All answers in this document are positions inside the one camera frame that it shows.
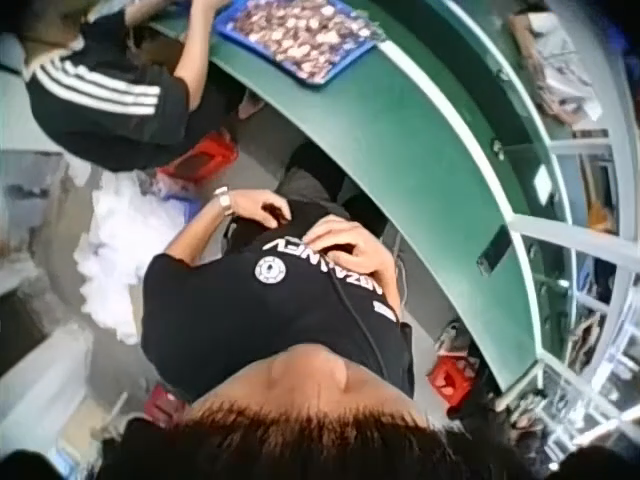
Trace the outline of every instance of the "wristwatch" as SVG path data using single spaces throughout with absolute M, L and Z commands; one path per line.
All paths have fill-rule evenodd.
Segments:
M 215 198 L 220 202 L 220 206 L 222 207 L 222 213 L 224 213 L 225 217 L 230 217 L 233 215 L 233 207 L 231 206 L 231 197 L 229 196 L 229 187 L 226 185 L 218 188 L 215 192 L 213 192 Z

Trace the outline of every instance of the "red plastic stool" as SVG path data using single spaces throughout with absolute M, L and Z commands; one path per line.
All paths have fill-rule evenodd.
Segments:
M 222 133 L 210 133 L 188 153 L 158 171 L 172 178 L 199 184 L 238 158 L 236 145 Z
M 144 404 L 144 413 L 156 425 L 170 427 L 187 409 L 187 404 L 168 392 L 162 385 L 153 387 Z
M 465 397 L 476 375 L 476 367 L 466 357 L 440 355 L 427 378 L 449 407 L 457 407 Z

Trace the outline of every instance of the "hand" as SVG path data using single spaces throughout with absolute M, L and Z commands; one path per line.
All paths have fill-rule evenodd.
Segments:
M 231 3 L 231 1 L 232 0 L 193 0 L 192 6 L 206 6 L 211 9 L 211 11 L 216 12 Z
M 395 276 L 391 252 L 357 222 L 328 215 L 311 227 L 302 241 L 316 252 L 337 245 L 351 246 L 353 247 L 351 253 L 333 250 L 327 253 L 327 258 L 336 265 L 356 273 L 366 275 L 391 273 Z
M 229 198 L 235 215 L 255 220 L 267 228 L 276 228 L 291 220 L 289 204 L 271 190 L 232 190 Z

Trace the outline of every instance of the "light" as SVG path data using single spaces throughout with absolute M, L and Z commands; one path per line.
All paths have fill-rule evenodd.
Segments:
M 553 183 L 546 166 L 540 165 L 536 176 L 533 178 L 533 186 L 538 194 L 540 205 L 546 205 L 553 189 Z
M 622 412 L 620 418 L 625 422 L 632 422 L 633 420 L 640 418 L 640 403 L 635 407 L 631 407 L 629 410 Z
M 611 420 L 608 420 L 598 425 L 597 427 L 592 428 L 588 432 L 585 432 L 582 435 L 577 436 L 573 440 L 573 443 L 574 445 L 579 445 L 579 446 L 588 445 L 591 442 L 593 442 L 596 438 L 601 437 L 602 435 L 615 430 L 618 427 L 618 425 L 620 425 L 621 421 L 631 422 L 633 420 L 636 420 L 637 418 L 640 418 L 640 404 L 622 412 L 622 414 L 620 414 L 620 419 L 612 418 Z

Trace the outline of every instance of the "blue tray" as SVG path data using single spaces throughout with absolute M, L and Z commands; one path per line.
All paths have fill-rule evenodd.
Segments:
M 353 50 L 349 50 L 340 59 L 340 61 L 336 63 L 331 68 L 331 70 L 329 70 L 329 73 L 327 73 L 326 77 L 322 80 L 322 82 L 320 83 L 309 82 L 303 78 L 300 78 L 296 74 L 296 71 L 293 68 L 293 65 L 291 65 L 289 62 L 276 61 L 276 59 L 273 57 L 271 52 L 269 52 L 267 49 L 263 48 L 261 45 L 253 43 L 247 37 L 236 32 L 235 30 L 227 28 L 227 25 L 229 25 L 230 22 L 235 20 L 235 18 L 240 13 L 242 13 L 248 1 L 249 0 L 234 0 L 231 6 L 229 6 L 229 8 L 219 13 L 216 16 L 216 19 L 214 21 L 215 31 L 219 35 L 226 37 L 229 40 L 232 40 L 233 42 L 238 43 L 243 47 L 251 50 L 252 52 L 257 53 L 258 55 L 266 58 L 267 60 L 271 61 L 273 64 L 279 66 L 280 68 L 285 70 L 287 73 L 295 77 L 296 80 L 299 80 L 300 82 L 303 82 L 306 85 L 319 87 L 327 84 L 331 79 L 335 78 L 340 72 L 345 70 L 349 65 L 355 62 L 358 58 L 360 58 L 362 55 L 364 55 L 369 50 L 371 50 L 371 48 L 373 48 L 376 44 L 376 42 L 374 42 L 373 40 L 364 40 L 360 46 L 354 48 Z M 351 13 L 354 11 L 353 8 L 349 7 L 348 5 L 345 5 L 339 0 L 328 0 L 328 3 L 333 5 L 337 11 L 342 13 Z

